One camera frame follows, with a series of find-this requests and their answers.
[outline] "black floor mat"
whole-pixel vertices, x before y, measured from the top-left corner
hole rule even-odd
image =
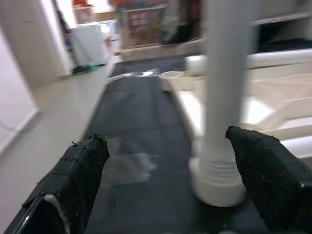
[[[112,76],[154,68],[184,70],[184,56],[118,63]],[[136,168],[133,156],[144,155],[148,162],[140,166],[155,167],[148,177],[136,175],[132,183],[116,183],[104,171],[86,234],[265,230],[249,198],[231,208],[209,206],[195,198],[188,169],[191,143],[170,95],[160,90],[158,77],[126,77],[110,83],[87,135],[90,132],[108,140],[109,149],[114,148],[111,158],[122,157],[127,166]]]

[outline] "tiled floor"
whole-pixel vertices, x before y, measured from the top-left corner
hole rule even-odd
[[[34,90],[41,116],[0,156],[0,233],[71,142],[82,138],[117,60],[113,57],[96,71]]]

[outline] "white plastic part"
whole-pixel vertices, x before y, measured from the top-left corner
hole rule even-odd
[[[207,56],[189,56],[185,58],[186,70],[192,77],[204,76],[207,74]]]
[[[181,71],[170,71],[162,73],[160,76],[160,85],[162,91],[172,91],[172,86],[170,85],[169,80],[174,79],[179,88],[182,90],[194,90],[195,89],[195,80],[193,77],[190,77],[189,74]]]
[[[225,133],[229,126],[240,125],[251,2],[210,0],[208,7],[205,134],[201,142],[193,144],[194,157],[189,167],[197,197],[220,207],[237,205],[245,197],[234,151]]]

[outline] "white wall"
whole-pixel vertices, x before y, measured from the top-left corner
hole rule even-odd
[[[3,129],[3,123],[21,130],[37,112],[38,108],[0,27],[0,153],[17,135]]]
[[[31,88],[70,74],[50,0],[0,0],[0,24]]]
[[[48,43],[52,46],[49,46],[50,52],[53,54],[57,74],[59,77],[70,75],[71,73],[71,63],[69,60],[68,53],[66,52],[64,39],[61,34],[61,28],[59,20],[57,17],[56,10],[51,0],[41,0],[41,16],[45,19],[47,33],[50,35]]]

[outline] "white pole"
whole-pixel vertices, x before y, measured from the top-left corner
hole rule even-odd
[[[252,0],[209,0],[208,82],[205,136],[190,161],[193,189],[202,201],[220,207],[238,204],[245,188],[225,133],[239,126]]]

